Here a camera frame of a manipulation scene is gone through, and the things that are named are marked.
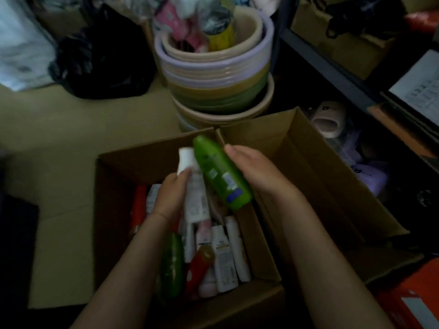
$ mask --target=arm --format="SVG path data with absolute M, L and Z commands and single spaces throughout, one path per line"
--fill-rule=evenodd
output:
M 277 204 L 316 328 L 393 328 L 305 196 L 259 151 L 230 145 L 224 149 L 252 186 L 271 194 Z
M 190 169 L 166 177 L 154 210 L 93 295 L 72 329 L 142 328 L 154 292 L 165 236 L 186 195 Z

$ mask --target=forearm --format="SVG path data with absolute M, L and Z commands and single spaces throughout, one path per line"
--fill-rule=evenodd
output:
M 151 214 L 72 328 L 141 328 L 169 222 Z
M 304 195 L 289 185 L 273 197 L 315 326 L 392 328 Z

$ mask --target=floor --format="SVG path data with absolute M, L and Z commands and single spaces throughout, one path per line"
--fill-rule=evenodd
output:
M 156 79 L 141 97 L 90 101 L 58 85 L 0 86 L 0 148 L 12 156 L 6 189 L 40 207 L 30 308 L 84 304 L 92 295 L 94 160 L 100 153 L 180 133 Z

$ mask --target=hand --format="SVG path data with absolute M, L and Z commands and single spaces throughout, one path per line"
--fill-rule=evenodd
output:
M 257 190 L 274 195 L 292 183 L 260 151 L 246 146 L 227 144 L 224 151 L 242 171 L 247 181 Z
M 178 176 L 176 173 L 171 173 L 165 178 L 158 190 L 151 214 L 158 214 L 169 221 L 173 220 L 183 206 L 190 174 L 191 170 L 188 167 Z

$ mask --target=stacked basin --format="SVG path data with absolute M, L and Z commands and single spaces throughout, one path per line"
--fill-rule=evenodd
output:
M 190 129 L 187 125 L 200 129 L 224 124 L 225 120 L 242 120 L 243 116 L 255 117 L 271 102 L 273 22 L 258 10 L 237 6 L 235 24 L 238 43 L 217 52 L 180 51 L 168 33 L 155 38 L 162 71 L 173 94 L 180 125 L 182 120 L 186 122 L 185 129 Z

